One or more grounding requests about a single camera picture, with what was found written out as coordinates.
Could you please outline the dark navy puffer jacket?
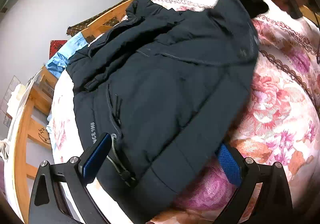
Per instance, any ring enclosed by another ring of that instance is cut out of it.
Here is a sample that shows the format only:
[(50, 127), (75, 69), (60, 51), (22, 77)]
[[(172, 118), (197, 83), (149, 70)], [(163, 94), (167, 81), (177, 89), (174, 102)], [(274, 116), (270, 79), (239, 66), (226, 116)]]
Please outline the dark navy puffer jacket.
[(214, 156), (248, 101), (263, 0), (218, 0), (200, 12), (134, 0), (127, 19), (70, 58), (84, 148), (113, 146), (98, 173), (134, 223), (169, 207)]

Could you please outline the wooden side shelf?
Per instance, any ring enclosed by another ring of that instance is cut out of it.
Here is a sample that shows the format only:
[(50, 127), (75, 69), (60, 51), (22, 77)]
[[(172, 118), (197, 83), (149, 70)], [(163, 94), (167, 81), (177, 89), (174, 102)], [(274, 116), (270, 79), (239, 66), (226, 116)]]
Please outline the wooden side shelf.
[(12, 118), (5, 143), (14, 150), (15, 146), (25, 148), (28, 139), (45, 148), (51, 148), (47, 123), (33, 119), (33, 112), (48, 117), (52, 107), (57, 78), (42, 69), (27, 85), (19, 84), (13, 91), (8, 105)]

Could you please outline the floral bed quilt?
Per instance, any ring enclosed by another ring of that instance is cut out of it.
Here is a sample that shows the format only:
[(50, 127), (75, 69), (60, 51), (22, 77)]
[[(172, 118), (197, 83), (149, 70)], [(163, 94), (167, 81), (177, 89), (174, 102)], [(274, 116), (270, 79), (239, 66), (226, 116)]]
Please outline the floral bed quilt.
[[(202, 11), (217, 0), (152, 0), (176, 11)], [(253, 19), (260, 41), (251, 96), (231, 145), (257, 163), (284, 166), (293, 206), (302, 217), (319, 214), (319, 31), (307, 18), (291, 19), (271, 0), (269, 11)], [(47, 131), (55, 163), (80, 155), (82, 148), (73, 111), (73, 83), (67, 72), (55, 86)], [(116, 223), (130, 223), (95, 180), (88, 185), (97, 204)], [(174, 206), (153, 223), (209, 223), (231, 198), (235, 187), (212, 159)]]

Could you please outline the light blue shirt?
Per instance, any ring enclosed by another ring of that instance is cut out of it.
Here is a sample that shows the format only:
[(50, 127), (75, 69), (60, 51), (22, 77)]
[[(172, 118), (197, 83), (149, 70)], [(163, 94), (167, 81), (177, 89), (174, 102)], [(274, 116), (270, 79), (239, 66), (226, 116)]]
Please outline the light blue shirt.
[(54, 75), (57, 79), (60, 78), (61, 73), (66, 69), (69, 64), (69, 59), (76, 51), (88, 45), (86, 39), (81, 32), (71, 37), (56, 54), (50, 58), (45, 64), (46, 69)]

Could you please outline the wooden bed frame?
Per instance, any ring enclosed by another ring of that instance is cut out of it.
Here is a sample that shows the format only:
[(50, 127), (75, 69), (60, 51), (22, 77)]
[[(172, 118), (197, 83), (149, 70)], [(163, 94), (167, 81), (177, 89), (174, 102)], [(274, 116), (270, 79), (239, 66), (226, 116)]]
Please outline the wooden bed frame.
[(271, 0), (129, 0), (33, 80), (25, 223), (319, 223), (319, 30)]

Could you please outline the red paper wall decoration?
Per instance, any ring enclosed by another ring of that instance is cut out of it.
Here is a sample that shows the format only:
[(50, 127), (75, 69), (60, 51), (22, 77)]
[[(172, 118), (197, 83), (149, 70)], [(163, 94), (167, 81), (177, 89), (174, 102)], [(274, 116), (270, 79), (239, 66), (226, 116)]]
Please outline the red paper wall decoration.
[(67, 40), (51, 40), (49, 48), (49, 59), (51, 59), (56, 52), (67, 43)]

